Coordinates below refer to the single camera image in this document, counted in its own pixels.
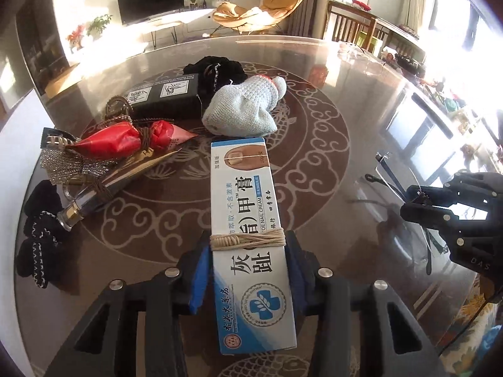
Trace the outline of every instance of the round table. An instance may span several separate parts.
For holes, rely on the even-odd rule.
[[[80,135],[99,119],[112,95],[181,74],[185,65],[209,55],[240,61],[250,75],[280,75],[287,81],[287,94],[273,111],[278,131],[266,138],[282,226],[294,230],[302,248],[334,273],[361,283],[386,280],[437,343],[475,274],[450,262],[448,254],[434,253],[428,276],[420,228],[400,218],[402,203],[389,188],[364,176],[377,175],[377,152],[389,152],[388,164],[406,188],[416,183],[414,175],[421,185],[441,186],[469,161],[460,150],[463,137],[455,133],[447,139],[411,100],[416,88],[374,57],[358,48],[347,52],[336,42],[290,36],[193,41],[132,57],[89,77],[52,99],[48,111],[57,128]],[[16,277],[19,324],[36,374],[47,368],[112,279],[150,279],[174,266],[201,230],[210,228],[212,136],[200,121],[178,124],[200,136],[72,230],[73,253],[60,284],[38,289],[31,278]],[[477,162],[477,168],[490,171],[481,160],[468,167],[477,171]],[[27,194],[44,178],[37,167]],[[220,355],[212,297],[198,316],[180,322],[191,377],[244,375],[265,363],[273,375],[306,374],[316,319],[303,323],[296,349],[254,356]],[[139,346],[142,339],[139,334]],[[143,375],[141,348],[137,356]]]

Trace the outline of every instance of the tan armchair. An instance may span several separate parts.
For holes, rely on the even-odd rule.
[[[263,0],[260,7],[253,7],[250,10],[226,1],[213,13],[213,19],[220,26],[212,32],[212,35],[222,27],[239,31],[240,34],[267,30],[288,17],[302,1]]]

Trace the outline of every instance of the tan cord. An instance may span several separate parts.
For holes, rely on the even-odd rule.
[[[95,176],[90,176],[91,185],[94,187],[97,196],[104,202],[109,202],[114,199],[114,195],[109,189],[101,182],[101,180]]]
[[[260,234],[215,234],[210,236],[212,251],[251,247],[281,247],[286,245],[283,228],[267,230]]]
[[[147,150],[150,147],[150,128],[136,128],[140,132],[141,150]]]

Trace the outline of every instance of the robotic hand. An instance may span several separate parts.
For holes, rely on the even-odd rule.
[[[503,175],[456,173],[443,188],[410,186],[401,217],[438,230],[449,246],[451,261],[480,273],[495,285],[488,299],[496,303],[503,291]],[[487,211],[485,220],[460,220],[449,209],[464,204]]]

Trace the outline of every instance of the black clamp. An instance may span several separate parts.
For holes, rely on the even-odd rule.
[[[436,351],[391,286],[385,281],[358,286],[320,267],[286,232],[285,254],[297,325],[318,316],[309,369],[312,377],[349,377],[351,312],[361,319],[360,375],[445,376]],[[147,377],[185,377],[187,369],[178,323],[195,314],[210,273],[209,233],[175,268],[150,281],[112,281],[71,332],[45,377],[133,377],[138,312],[145,315]]]

